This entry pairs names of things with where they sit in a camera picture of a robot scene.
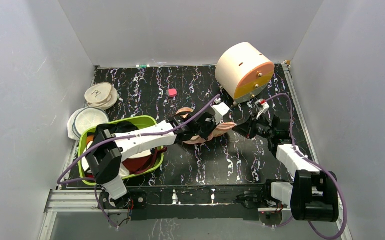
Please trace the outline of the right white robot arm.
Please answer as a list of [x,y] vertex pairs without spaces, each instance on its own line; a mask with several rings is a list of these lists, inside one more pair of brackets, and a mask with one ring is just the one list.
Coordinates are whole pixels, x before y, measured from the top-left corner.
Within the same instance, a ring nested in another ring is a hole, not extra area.
[[306,156],[293,145],[291,118],[285,112],[276,112],[272,121],[252,115],[233,128],[241,136],[267,139],[273,156],[293,175],[293,181],[267,180],[262,201],[268,207],[283,203],[298,221],[335,222],[339,218],[338,191],[333,172],[326,173],[306,161]]

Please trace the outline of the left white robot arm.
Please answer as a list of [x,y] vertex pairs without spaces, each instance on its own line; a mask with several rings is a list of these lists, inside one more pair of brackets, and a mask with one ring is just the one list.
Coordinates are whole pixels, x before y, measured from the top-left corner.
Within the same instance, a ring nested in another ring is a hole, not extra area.
[[111,133],[105,129],[97,134],[79,159],[86,159],[95,183],[105,189],[112,204],[124,208],[130,202],[121,176],[121,166],[126,160],[144,151],[188,142],[195,137],[213,138],[225,114],[213,105],[198,112],[180,111],[156,125],[125,133]]

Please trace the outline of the floral mesh laundry bag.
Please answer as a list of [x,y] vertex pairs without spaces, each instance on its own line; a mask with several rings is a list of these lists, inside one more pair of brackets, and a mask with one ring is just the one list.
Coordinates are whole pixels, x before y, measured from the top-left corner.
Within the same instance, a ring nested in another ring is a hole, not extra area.
[[[194,109],[189,108],[189,107],[183,107],[179,109],[176,112],[177,116],[181,116],[182,118],[186,119],[191,113],[194,112]],[[212,134],[208,137],[208,139],[204,139],[200,136],[194,136],[188,141],[184,141],[184,144],[187,145],[200,145],[204,144],[206,142],[211,141],[214,138],[220,137],[224,134],[226,134],[228,131],[232,130],[234,127],[236,127],[237,124],[234,122],[222,122],[217,125],[217,127],[213,130]]]

